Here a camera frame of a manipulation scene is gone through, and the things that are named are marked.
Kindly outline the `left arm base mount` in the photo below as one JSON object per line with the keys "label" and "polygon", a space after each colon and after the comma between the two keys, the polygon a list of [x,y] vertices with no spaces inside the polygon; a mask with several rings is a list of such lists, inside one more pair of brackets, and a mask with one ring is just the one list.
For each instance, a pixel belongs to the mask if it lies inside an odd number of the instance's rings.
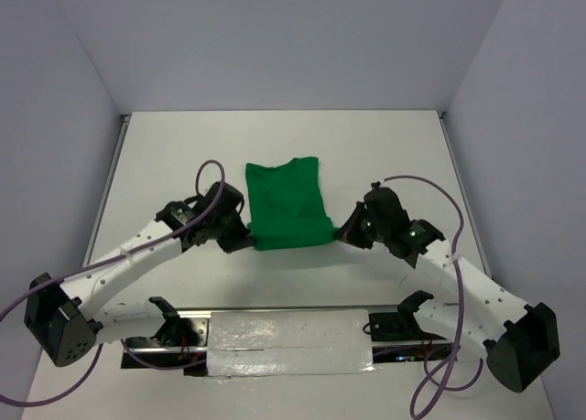
{"label": "left arm base mount", "polygon": [[128,370],[182,371],[184,375],[204,376],[207,372],[207,328],[195,328],[161,296],[148,299],[161,311],[163,324],[150,337],[122,340],[121,368]]}

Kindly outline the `green t-shirt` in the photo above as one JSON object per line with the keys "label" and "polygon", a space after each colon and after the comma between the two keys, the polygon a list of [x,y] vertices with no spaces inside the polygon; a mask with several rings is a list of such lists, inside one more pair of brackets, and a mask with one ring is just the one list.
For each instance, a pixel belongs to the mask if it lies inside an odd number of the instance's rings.
{"label": "green t-shirt", "polygon": [[319,246],[336,231],[320,191],[320,161],[294,157],[277,167],[245,166],[251,220],[259,252]]}

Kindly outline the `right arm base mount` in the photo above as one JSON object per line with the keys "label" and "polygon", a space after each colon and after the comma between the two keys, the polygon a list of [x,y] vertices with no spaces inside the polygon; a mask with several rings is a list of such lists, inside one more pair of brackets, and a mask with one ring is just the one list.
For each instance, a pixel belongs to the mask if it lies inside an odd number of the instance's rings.
{"label": "right arm base mount", "polygon": [[363,333],[373,343],[374,363],[410,362],[446,359],[451,344],[444,338],[425,332],[415,313],[433,295],[417,291],[405,298],[395,310],[369,314]]}

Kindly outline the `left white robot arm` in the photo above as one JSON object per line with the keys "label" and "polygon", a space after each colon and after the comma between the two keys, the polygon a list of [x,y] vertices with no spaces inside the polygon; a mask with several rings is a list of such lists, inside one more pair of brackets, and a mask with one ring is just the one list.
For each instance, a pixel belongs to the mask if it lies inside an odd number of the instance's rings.
{"label": "left white robot arm", "polygon": [[82,275],[53,282],[48,274],[30,284],[24,322],[54,365],[65,367],[88,351],[120,339],[150,338],[161,346],[197,340],[191,323],[165,298],[118,301],[142,276],[194,246],[215,241],[225,253],[250,247],[241,211],[244,195],[214,183],[205,195],[171,201],[134,237]]}

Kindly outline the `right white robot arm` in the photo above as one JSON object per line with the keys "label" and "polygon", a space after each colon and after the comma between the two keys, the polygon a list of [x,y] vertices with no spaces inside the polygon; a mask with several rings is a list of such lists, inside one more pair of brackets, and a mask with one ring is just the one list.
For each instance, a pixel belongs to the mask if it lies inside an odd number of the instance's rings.
{"label": "right white robot arm", "polygon": [[558,359],[554,311],[543,303],[528,304],[457,255],[454,243],[434,225],[408,217],[392,189],[374,183],[334,238],[360,249],[381,243],[433,285],[463,292],[455,306],[423,290],[404,298],[395,320],[405,337],[428,333],[456,340],[514,393],[523,392]]}

